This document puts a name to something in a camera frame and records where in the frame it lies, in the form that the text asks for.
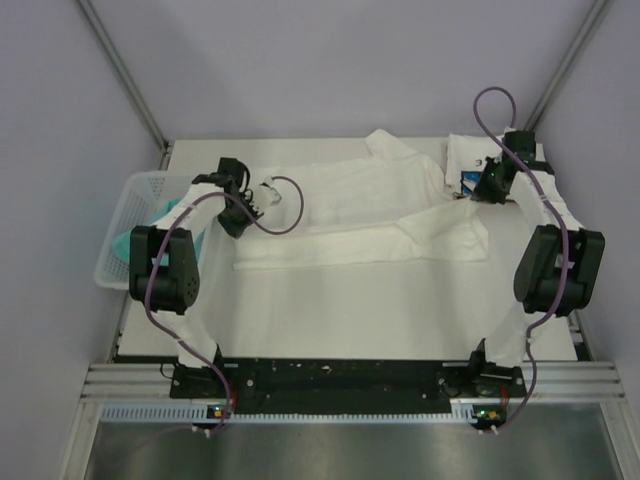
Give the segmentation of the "folded white daisy t-shirt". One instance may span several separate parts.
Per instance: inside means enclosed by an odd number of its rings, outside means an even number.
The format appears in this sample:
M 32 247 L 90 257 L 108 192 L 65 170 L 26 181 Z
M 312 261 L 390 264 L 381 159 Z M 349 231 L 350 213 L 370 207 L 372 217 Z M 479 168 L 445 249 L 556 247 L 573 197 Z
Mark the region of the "folded white daisy t-shirt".
M 517 155 L 536 175 L 544 189 L 554 188 L 554 171 L 544 158 L 541 143 L 535 141 L 535 133 L 524 130 L 507 130 L 498 139 Z M 485 167 L 487 157 L 509 157 L 488 137 L 450 134 L 447 141 L 445 184 L 456 199 L 471 198 L 472 191 Z M 515 163 L 515 176 L 521 168 Z M 511 193 L 506 202 L 511 202 Z

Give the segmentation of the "aluminium corner post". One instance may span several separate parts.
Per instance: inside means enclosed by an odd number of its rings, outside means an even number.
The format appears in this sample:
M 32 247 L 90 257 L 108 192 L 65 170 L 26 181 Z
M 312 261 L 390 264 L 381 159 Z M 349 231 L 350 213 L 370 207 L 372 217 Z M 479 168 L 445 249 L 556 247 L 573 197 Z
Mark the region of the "aluminium corner post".
M 165 151 L 169 142 L 161 131 L 149 108 L 142 92 L 136 84 L 126 62 L 122 58 L 114 41 L 111 38 L 103 20 L 95 5 L 89 0 L 75 0 L 75 6 L 85 21 L 94 39 L 97 41 L 100 50 L 111 68 L 120 88 L 129 101 L 134 113 L 141 121 L 144 129 L 151 137 L 157 149 Z
M 613 0 L 596 0 L 589 3 L 588 10 L 563 53 L 560 63 L 554 69 L 553 75 L 527 117 L 524 123 L 525 130 L 535 131 L 541 126 L 614 4 Z

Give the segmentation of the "white floral print t-shirt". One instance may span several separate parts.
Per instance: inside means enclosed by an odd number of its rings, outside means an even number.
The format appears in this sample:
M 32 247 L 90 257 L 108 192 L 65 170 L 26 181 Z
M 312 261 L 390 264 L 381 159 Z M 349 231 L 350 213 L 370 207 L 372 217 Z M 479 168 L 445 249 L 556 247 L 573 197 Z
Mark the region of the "white floral print t-shirt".
M 363 158 L 258 171 L 282 196 L 261 222 L 281 234 L 249 228 L 235 243 L 235 269 L 487 259 L 477 204 L 453 199 L 435 160 L 384 130 L 364 143 Z

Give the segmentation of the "right aluminium corner post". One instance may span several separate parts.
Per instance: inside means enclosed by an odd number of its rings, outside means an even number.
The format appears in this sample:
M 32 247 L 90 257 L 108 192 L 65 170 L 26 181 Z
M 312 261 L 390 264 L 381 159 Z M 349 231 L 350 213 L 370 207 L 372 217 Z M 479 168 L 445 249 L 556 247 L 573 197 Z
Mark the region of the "right aluminium corner post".
M 613 0 L 596 0 L 589 3 L 588 10 L 563 53 L 560 63 L 554 69 L 553 75 L 527 117 L 524 123 L 525 130 L 535 131 L 541 126 L 614 4 Z

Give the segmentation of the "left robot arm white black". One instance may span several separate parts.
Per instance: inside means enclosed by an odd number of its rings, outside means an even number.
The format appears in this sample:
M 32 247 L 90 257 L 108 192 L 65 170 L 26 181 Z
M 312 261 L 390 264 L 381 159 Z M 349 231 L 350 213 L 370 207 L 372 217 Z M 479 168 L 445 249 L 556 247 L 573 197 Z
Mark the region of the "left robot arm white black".
M 192 384 L 205 396 L 226 387 L 227 374 L 212 361 L 217 344 L 194 310 L 201 290 L 196 240 L 217 222 L 234 239 L 279 203 L 274 181 L 253 183 L 248 168 L 221 158 L 218 169 L 197 175 L 177 203 L 158 220 L 130 233 L 129 295 L 150 323 L 177 347 L 179 362 L 196 368 Z

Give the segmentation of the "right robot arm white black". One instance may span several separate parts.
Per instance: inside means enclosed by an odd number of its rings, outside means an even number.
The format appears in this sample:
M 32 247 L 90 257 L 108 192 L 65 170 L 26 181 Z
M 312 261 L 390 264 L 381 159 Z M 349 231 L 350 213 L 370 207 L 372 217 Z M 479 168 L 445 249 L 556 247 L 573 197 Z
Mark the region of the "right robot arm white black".
M 535 134 L 507 131 L 501 142 L 500 154 L 485 160 L 471 199 L 516 204 L 531 237 L 514 274 L 515 305 L 483 339 L 487 360 L 466 372 L 469 388 L 481 396 L 502 385 L 499 366 L 515 367 L 526 359 L 526 348 L 552 319 L 589 304 L 605 248 L 604 235 L 586 229 L 569 211 L 553 168 L 537 158 Z

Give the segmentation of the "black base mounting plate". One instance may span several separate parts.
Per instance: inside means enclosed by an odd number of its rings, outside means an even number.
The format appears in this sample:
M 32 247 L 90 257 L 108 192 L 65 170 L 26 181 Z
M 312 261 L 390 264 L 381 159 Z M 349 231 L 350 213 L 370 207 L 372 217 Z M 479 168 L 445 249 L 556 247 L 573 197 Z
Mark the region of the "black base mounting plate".
M 176 365 L 173 399 L 230 400 L 237 414 L 447 413 L 454 399 L 524 397 L 523 372 L 483 355 L 468 361 L 219 357 L 214 369 Z

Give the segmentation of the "left aluminium corner post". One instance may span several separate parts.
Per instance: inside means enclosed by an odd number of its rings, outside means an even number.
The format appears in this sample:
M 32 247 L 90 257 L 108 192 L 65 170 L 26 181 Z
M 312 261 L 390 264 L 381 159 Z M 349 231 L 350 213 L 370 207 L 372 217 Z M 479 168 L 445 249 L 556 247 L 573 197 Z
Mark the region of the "left aluminium corner post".
M 111 68 L 120 88 L 129 101 L 134 113 L 141 121 L 144 129 L 151 137 L 157 149 L 165 151 L 169 142 L 161 131 L 149 108 L 142 92 L 136 84 L 126 62 L 122 58 L 114 41 L 111 38 L 103 20 L 95 5 L 89 0 L 75 0 L 75 6 L 85 21 L 94 39 L 97 41 L 100 50 Z

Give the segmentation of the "aluminium front frame rail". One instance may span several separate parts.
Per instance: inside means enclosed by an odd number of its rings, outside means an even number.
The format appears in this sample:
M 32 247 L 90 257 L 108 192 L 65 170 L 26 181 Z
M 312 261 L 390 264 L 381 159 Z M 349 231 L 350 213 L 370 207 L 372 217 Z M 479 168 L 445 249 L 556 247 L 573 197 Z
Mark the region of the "aluminium front frame rail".
M 94 364 L 81 391 L 87 401 L 169 399 L 173 367 L 165 364 Z M 532 403 L 621 402 L 626 392 L 612 362 L 551 362 L 537 364 Z

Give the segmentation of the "white plastic laundry basket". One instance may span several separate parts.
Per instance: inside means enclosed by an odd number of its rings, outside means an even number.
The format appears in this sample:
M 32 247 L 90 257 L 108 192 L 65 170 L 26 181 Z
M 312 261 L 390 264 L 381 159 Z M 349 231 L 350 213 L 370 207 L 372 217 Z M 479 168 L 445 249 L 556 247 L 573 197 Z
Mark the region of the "white plastic laundry basket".
M 131 176 L 120 195 L 94 271 L 96 284 L 127 291 L 131 233 L 138 226 L 151 226 L 161 236 L 171 226 L 191 232 L 198 265 L 204 265 L 212 223 L 225 207 L 222 189 L 195 177 L 166 171 Z

